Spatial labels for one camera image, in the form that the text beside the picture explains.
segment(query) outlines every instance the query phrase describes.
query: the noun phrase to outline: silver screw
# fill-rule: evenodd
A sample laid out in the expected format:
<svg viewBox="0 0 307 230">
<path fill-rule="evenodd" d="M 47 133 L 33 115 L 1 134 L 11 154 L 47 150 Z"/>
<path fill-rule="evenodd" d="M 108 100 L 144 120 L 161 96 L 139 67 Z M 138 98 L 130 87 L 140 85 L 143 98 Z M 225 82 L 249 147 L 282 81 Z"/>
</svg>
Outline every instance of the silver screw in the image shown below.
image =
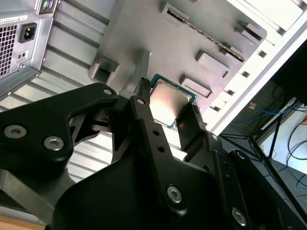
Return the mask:
<svg viewBox="0 0 307 230">
<path fill-rule="evenodd" d="M 104 90 L 104 93 L 106 93 L 106 94 L 108 94 L 108 95 L 111 95 L 111 94 L 112 94 L 112 91 L 105 89 L 105 90 Z"/>
<path fill-rule="evenodd" d="M 142 99 L 137 99 L 136 101 L 140 104 L 145 104 L 145 102 Z"/>
<path fill-rule="evenodd" d="M 64 147 L 64 142 L 61 138 L 52 136 L 44 140 L 44 146 L 49 150 L 59 151 Z"/>
<path fill-rule="evenodd" d="M 245 160 L 245 157 L 242 155 L 242 153 L 241 153 L 241 152 L 236 152 L 236 153 L 237 153 L 237 155 L 239 156 L 239 158 L 241 158 L 241 159 Z"/>
<path fill-rule="evenodd" d="M 27 134 L 27 130 L 19 125 L 10 125 L 4 129 L 4 135 L 8 138 L 22 138 Z"/>
<path fill-rule="evenodd" d="M 211 137 L 212 137 L 214 140 L 216 140 L 216 141 L 219 140 L 219 138 L 218 138 L 216 135 L 214 135 L 214 134 L 211 134 Z"/>
<path fill-rule="evenodd" d="M 235 218 L 235 220 L 239 223 L 241 226 L 246 225 L 246 219 L 244 215 L 235 207 L 232 209 L 232 216 Z"/>
<path fill-rule="evenodd" d="M 180 191 L 174 186 L 169 186 L 167 188 L 167 195 L 174 203 L 178 204 L 182 200 Z"/>
</svg>

